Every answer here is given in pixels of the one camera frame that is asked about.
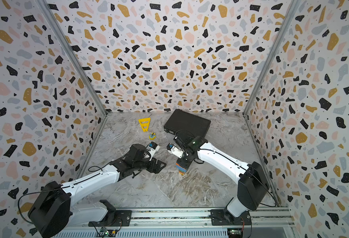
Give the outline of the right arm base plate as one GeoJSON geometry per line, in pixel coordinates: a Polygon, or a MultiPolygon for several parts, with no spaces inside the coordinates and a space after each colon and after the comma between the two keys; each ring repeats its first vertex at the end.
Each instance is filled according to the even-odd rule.
{"type": "Polygon", "coordinates": [[[248,211],[235,217],[226,209],[212,209],[210,210],[210,218],[213,226],[250,226],[252,224],[248,211]]]}

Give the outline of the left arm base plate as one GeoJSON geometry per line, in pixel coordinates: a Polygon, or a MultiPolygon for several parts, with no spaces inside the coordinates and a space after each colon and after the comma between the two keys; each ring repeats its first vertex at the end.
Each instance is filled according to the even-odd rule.
{"type": "Polygon", "coordinates": [[[108,212],[99,222],[89,222],[89,227],[128,227],[132,217],[131,210],[116,210],[108,212]]]}

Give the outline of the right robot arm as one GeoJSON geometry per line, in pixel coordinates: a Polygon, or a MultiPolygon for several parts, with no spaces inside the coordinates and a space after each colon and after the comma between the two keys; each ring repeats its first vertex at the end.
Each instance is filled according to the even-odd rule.
{"type": "Polygon", "coordinates": [[[174,138],[176,144],[168,144],[167,151],[177,157],[176,166],[184,175],[193,162],[206,162],[223,172],[237,184],[237,195],[222,210],[222,222],[237,223],[245,212],[255,211],[260,205],[276,207],[262,203],[265,195],[272,198],[270,186],[262,166],[257,162],[240,161],[221,151],[207,139],[197,136],[182,139],[174,138]]]}

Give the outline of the blue lego brick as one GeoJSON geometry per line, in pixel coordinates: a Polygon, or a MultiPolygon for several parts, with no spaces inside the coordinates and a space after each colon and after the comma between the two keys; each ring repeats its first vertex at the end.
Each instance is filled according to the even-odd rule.
{"type": "Polygon", "coordinates": [[[181,165],[179,165],[178,163],[176,163],[176,167],[178,168],[180,173],[186,173],[187,169],[183,168],[181,165]]]}

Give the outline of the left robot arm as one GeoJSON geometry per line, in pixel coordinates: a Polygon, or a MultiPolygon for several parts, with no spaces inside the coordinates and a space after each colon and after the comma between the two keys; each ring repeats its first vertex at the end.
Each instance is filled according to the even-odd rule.
{"type": "Polygon", "coordinates": [[[127,177],[136,177],[142,171],[158,174],[166,163],[154,158],[159,145],[133,144],[120,158],[107,163],[84,177],[59,184],[48,183],[28,211],[32,223],[43,238],[52,238],[66,226],[87,224],[94,228],[128,226],[130,211],[118,212],[107,200],[94,204],[78,204],[87,195],[127,177]]]}

